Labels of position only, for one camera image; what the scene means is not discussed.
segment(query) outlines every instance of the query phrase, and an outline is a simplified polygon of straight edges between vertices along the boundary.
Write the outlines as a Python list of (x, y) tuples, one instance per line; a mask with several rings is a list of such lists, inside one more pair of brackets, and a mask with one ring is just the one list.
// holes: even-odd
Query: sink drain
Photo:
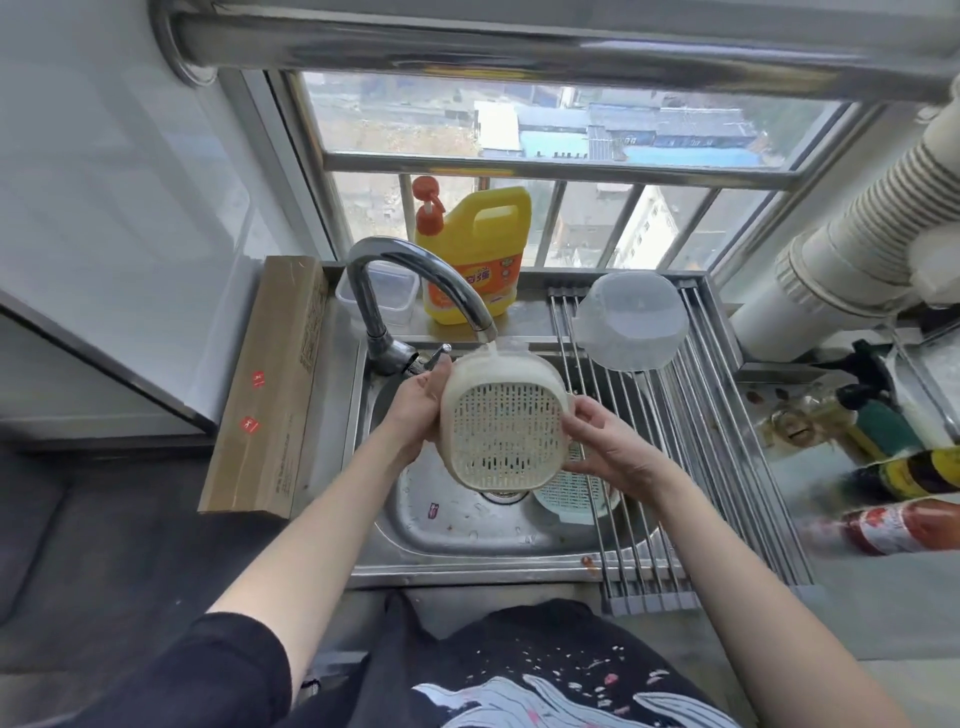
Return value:
[(527, 494), (530, 491), (517, 491), (515, 493), (499, 493), (498, 491), (486, 491), (480, 495), (486, 498), (491, 503), (496, 503), (497, 505), (513, 505), (514, 503), (521, 502), (524, 498), (527, 497)]

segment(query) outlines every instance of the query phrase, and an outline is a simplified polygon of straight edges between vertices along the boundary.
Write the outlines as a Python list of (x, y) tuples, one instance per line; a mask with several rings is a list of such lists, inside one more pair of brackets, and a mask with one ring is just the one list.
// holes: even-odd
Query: cardboard box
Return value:
[(316, 258), (272, 255), (264, 263), (200, 512), (290, 518), (326, 290)]

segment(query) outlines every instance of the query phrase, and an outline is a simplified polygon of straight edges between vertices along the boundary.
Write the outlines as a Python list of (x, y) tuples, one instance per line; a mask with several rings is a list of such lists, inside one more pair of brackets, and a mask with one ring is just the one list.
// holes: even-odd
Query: dish soap bottle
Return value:
[[(444, 217), (440, 185), (432, 177), (417, 177), (414, 242), (457, 269), (480, 294), (492, 316), (516, 300), (520, 260), (530, 231), (530, 194), (523, 187), (472, 192)], [(460, 309), (428, 280), (423, 282), (423, 309), (438, 323), (462, 324)]]

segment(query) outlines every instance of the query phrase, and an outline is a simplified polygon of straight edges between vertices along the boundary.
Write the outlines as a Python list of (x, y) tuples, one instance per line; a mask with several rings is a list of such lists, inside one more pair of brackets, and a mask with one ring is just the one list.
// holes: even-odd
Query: metal dish rack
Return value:
[[(653, 444), (690, 473), (737, 535), (785, 584), (803, 594), (813, 585), (810, 566), (708, 316), (701, 291), (704, 280), (674, 282), (689, 315), (689, 333), (667, 367), (633, 374), (604, 369), (577, 344), (571, 322), (587, 290), (549, 289), (566, 386), (570, 392), (595, 396), (602, 377), (611, 392), (618, 387), (626, 406), (614, 399), (616, 415), (638, 431), (642, 430), (637, 425), (643, 423)], [(640, 402), (639, 411), (630, 405), (629, 389)], [(593, 499), (587, 500), (599, 545), (604, 611), (621, 616), (698, 607), (683, 564), (656, 514), (626, 497), (611, 504), (606, 484), (601, 490), (608, 499), (607, 514), (598, 515)], [(634, 537), (632, 509), (639, 512), (649, 534), (640, 544)], [(620, 543), (613, 523), (609, 529), (602, 527), (605, 518), (625, 522), (628, 545)]]

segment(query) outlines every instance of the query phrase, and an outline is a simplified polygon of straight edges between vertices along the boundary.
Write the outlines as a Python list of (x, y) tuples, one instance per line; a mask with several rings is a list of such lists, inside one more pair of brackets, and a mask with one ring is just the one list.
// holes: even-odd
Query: white plastic colander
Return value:
[[(567, 459), (581, 459), (579, 445), (570, 443)], [(596, 509), (597, 518), (602, 518), (607, 515), (607, 499), (604, 498), (601, 490), (601, 480), (592, 477), (589, 482), (590, 494), (593, 496), (593, 507)], [(534, 497), (548, 511), (556, 513), (563, 523), (593, 525), (593, 511), (590, 509), (590, 501), (587, 500), (587, 483), (586, 475), (560, 471), (549, 483), (534, 491)], [(616, 508), (620, 502), (620, 492), (609, 486), (608, 488), (610, 506)]]
[(564, 464), (560, 416), (569, 396), (557, 371), (529, 352), (488, 345), (458, 359), (440, 404), (437, 450), (475, 491), (530, 491)]

